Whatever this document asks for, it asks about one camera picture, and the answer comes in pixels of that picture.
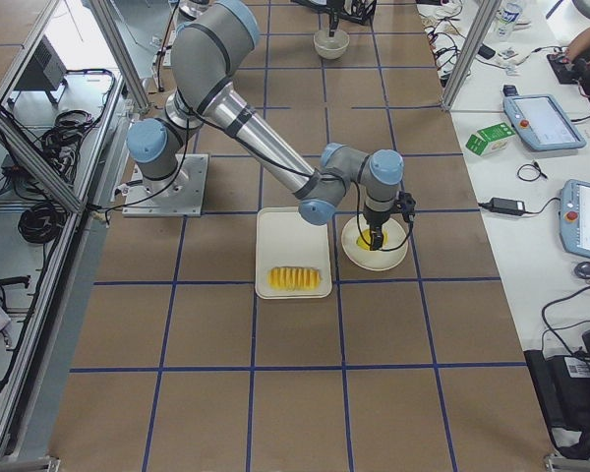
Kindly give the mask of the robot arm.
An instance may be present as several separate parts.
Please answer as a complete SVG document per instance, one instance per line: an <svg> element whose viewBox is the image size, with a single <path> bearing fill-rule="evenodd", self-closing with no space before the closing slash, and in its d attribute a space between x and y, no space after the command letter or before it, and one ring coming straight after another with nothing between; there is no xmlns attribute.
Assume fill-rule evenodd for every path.
<svg viewBox="0 0 590 472"><path fill-rule="evenodd" d="M145 182L170 183L176 153L202 125L220 130L253 154L298 200L309 223L327 223L352 184L366 191L363 213L373 251L383 246L383 226L394 213L414 219L415 202L401 192L403 159L394 150L365 153L329 144L321 168L301 155L240 96L233 75L260 38L255 16L241 1L216 1L197 19L180 25L171 49L176 90L160 116L134 124L127 147Z"/></svg>

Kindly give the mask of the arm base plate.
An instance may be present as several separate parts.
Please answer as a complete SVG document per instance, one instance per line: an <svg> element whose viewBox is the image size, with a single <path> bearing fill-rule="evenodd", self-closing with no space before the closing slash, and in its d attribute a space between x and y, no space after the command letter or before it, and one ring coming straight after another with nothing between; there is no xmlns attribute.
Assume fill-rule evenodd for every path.
<svg viewBox="0 0 590 472"><path fill-rule="evenodd" d="M126 217L199 217L202 213L209 163L208 154L177 153L178 169L161 181L143 176L134 165L134 180L130 185L122 213Z"/></svg>

